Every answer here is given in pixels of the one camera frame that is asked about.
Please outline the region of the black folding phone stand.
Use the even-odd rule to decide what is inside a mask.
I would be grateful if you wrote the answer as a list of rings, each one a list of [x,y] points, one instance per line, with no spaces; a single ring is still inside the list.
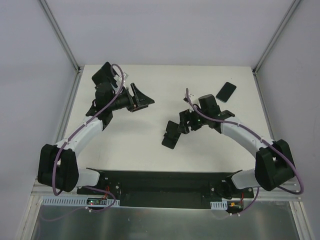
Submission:
[[[165,129],[165,134],[163,135],[163,140],[161,144],[173,150],[181,136],[179,132],[179,124],[169,120]]]

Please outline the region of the black phone teal edge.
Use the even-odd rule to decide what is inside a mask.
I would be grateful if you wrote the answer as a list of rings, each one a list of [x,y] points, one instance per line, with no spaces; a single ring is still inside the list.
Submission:
[[[216,98],[222,101],[223,103],[226,103],[236,89],[237,87],[234,84],[230,82],[226,82],[223,85],[223,87],[220,89],[220,91],[217,93]]]

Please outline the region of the black phone blue edge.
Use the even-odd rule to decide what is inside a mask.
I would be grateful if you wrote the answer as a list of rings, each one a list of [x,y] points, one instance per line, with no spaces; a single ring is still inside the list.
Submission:
[[[110,72],[111,71],[111,64],[108,61],[106,61],[102,65],[101,70],[103,70],[104,72]]]

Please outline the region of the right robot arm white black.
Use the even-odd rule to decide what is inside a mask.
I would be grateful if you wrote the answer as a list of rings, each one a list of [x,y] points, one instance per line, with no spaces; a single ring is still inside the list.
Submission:
[[[208,126],[237,142],[255,158],[254,168],[236,171],[226,178],[225,192],[228,196],[237,197],[246,188],[261,187],[272,191],[295,177],[296,168],[286,141],[258,135],[232,112],[222,111],[211,94],[196,98],[186,93],[184,101],[190,107],[179,114],[179,133],[188,134]]]

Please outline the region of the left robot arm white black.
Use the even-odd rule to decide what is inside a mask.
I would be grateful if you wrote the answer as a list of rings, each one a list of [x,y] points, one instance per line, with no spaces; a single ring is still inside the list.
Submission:
[[[42,147],[37,173],[39,183],[52,187],[55,194],[85,186],[96,195],[105,191],[106,183],[100,179],[99,171],[79,168],[77,158],[87,144],[109,125],[113,111],[126,108],[129,112],[136,112],[155,102],[134,83],[130,86],[131,89],[124,86],[113,88],[110,83],[100,83],[95,87],[95,99],[81,125],[69,137]]]

